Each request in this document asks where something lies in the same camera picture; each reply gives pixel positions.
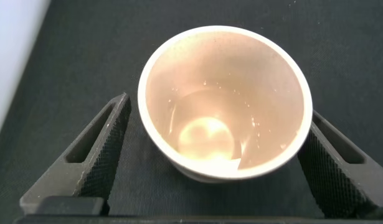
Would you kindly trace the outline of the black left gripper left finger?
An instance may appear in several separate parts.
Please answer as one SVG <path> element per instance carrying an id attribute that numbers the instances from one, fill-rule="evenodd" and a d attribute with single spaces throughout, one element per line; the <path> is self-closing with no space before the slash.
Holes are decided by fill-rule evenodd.
<path id="1" fill-rule="evenodd" d="M 123 93 L 110 100 L 75 140 L 21 197 L 28 215 L 51 196 L 110 195 L 123 146 L 131 102 Z"/>

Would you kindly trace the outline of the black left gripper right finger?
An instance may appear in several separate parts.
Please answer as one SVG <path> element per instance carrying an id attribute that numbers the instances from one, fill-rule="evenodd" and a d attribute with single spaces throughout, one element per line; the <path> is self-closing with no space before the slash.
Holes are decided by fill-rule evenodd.
<path id="1" fill-rule="evenodd" d="M 383 167 L 319 113 L 298 160 L 328 218 L 383 218 Z"/>

